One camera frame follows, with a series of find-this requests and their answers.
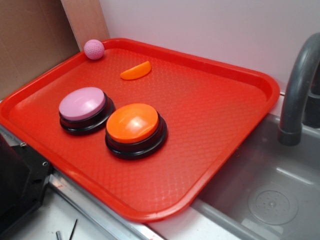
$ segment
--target white wall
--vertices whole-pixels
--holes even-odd
[[[272,76],[285,90],[320,0],[100,0],[111,38],[128,38]]]

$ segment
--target button cap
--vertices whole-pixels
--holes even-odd
[[[106,102],[104,92],[97,87],[84,87],[68,94],[59,105],[67,120],[80,121],[95,115]]]
[[[150,137],[159,125],[158,112],[150,105],[133,103],[116,110],[106,123],[114,141],[133,144]]]

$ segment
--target sink drain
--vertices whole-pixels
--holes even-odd
[[[248,206],[256,219],[270,225],[286,224],[298,212],[295,196],[273,184],[263,185],[252,191]]]

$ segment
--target orange plastic piece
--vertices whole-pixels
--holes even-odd
[[[133,103],[116,110],[109,117],[106,130],[116,142],[133,144],[150,137],[158,125],[158,112],[152,106]]]
[[[147,75],[151,71],[151,63],[149,61],[145,61],[137,66],[134,66],[120,74],[120,77],[123,80],[135,80],[142,78]]]

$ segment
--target orange slice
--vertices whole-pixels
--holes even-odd
[[[120,74],[123,80],[135,80],[147,75],[151,71],[151,63],[145,61],[137,66],[134,66]]]

